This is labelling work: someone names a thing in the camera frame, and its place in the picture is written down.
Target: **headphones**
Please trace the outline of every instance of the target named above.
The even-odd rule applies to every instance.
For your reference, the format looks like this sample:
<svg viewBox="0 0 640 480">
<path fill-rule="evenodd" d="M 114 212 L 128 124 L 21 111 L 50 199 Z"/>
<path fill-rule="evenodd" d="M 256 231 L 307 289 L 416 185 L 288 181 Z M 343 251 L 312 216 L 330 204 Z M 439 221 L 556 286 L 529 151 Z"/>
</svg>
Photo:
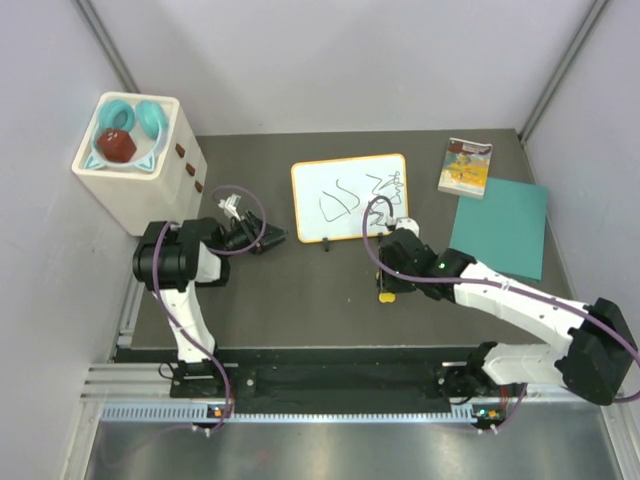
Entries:
<svg viewBox="0 0 640 480">
<path fill-rule="evenodd" d="M 115 128 L 130 132 L 136 124 L 136 120 L 142 131 L 152 140 L 155 140 L 153 148 L 141 158 L 129 163 L 110 162 L 102 156 L 97 145 L 97 140 L 105 130 Z M 116 99 L 104 103 L 98 111 L 98 122 L 91 138 L 91 153 L 84 168 L 97 170 L 104 167 L 125 169 L 131 166 L 145 172 L 153 172 L 156 159 L 164 149 L 169 130 L 169 120 L 164 109 L 158 102 L 143 100 L 133 107 L 124 100 Z"/>
</svg>

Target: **teal folder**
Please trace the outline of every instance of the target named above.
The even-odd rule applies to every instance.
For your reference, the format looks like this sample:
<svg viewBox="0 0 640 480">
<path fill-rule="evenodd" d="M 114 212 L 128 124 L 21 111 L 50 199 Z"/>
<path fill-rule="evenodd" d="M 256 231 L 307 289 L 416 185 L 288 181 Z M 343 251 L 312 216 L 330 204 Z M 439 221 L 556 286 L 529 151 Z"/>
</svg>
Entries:
<svg viewBox="0 0 640 480">
<path fill-rule="evenodd" d="M 542 278 L 546 187 L 489 178 L 481 200 L 460 197 L 451 248 L 509 275 Z"/>
</svg>

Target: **metal pole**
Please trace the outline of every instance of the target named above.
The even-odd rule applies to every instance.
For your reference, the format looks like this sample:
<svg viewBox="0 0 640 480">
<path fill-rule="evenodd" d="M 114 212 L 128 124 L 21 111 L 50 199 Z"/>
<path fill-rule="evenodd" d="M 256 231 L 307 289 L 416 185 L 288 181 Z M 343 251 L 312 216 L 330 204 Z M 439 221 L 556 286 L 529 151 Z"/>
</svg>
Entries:
<svg viewBox="0 0 640 480">
<path fill-rule="evenodd" d="M 529 140 L 529 137 L 531 137 L 533 130 L 536 128 L 536 125 L 542 118 L 542 115 L 544 115 L 544 112 L 547 110 L 549 103 L 555 96 L 560 85 L 562 85 L 562 82 L 573 66 L 573 63 L 575 62 L 578 54 L 584 47 L 587 39 L 593 32 L 598 21 L 602 18 L 606 7 L 610 3 L 611 0 L 595 0 L 591 5 L 591 8 L 587 12 L 587 15 L 580 25 L 580 28 L 578 28 L 578 31 L 573 37 L 573 40 L 571 40 L 569 47 L 558 63 L 558 66 L 553 72 L 551 79 L 549 80 L 549 82 L 547 82 L 547 85 L 542 91 L 540 98 L 536 102 L 536 106 L 533 108 L 533 111 L 529 115 L 529 118 L 527 118 L 527 121 L 525 122 L 524 127 L 519 134 L 520 142 L 522 144 L 525 144 L 527 140 Z"/>
<path fill-rule="evenodd" d="M 78 9 L 78 13 L 91 30 L 98 45 L 100 45 L 100 48 L 107 57 L 108 62 L 111 64 L 113 73 L 118 77 L 118 80 L 120 80 L 124 91 L 140 93 L 138 85 L 136 85 L 131 72 L 120 56 L 102 20 L 100 20 L 98 12 L 96 12 L 96 9 L 93 7 L 91 0 L 71 0 L 71 3 Z"/>
</svg>

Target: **red cube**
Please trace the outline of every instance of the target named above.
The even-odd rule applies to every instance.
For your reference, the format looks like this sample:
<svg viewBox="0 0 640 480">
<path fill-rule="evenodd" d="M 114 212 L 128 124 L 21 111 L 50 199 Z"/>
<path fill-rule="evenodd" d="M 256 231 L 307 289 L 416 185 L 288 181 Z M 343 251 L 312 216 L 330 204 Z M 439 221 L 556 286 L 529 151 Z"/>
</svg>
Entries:
<svg viewBox="0 0 640 480">
<path fill-rule="evenodd" d="M 129 132 L 117 128 L 107 128 L 98 138 L 98 147 L 104 158 L 116 163 L 127 163 L 136 153 L 136 144 Z"/>
</svg>

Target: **wall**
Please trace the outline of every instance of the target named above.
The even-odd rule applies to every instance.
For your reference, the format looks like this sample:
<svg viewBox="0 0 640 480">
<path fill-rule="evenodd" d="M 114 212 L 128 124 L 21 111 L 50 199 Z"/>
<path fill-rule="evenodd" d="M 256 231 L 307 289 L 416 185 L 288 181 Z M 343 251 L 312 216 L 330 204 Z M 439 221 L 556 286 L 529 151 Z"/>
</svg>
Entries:
<svg viewBox="0 0 640 480">
<path fill-rule="evenodd" d="M 68 0 L 0 16 L 0 478 L 54 478 L 88 364 L 113 338 L 132 240 L 71 174 L 93 106 L 118 89 Z"/>
<path fill-rule="evenodd" d="M 520 128 L 591 0 L 94 0 L 199 135 Z"/>
<path fill-rule="evenodd" d="M 528 147 L 576 294 L 617 302 L 640 341 L 638 23 L 639 2 L 611 2 Z"/>
</svg>

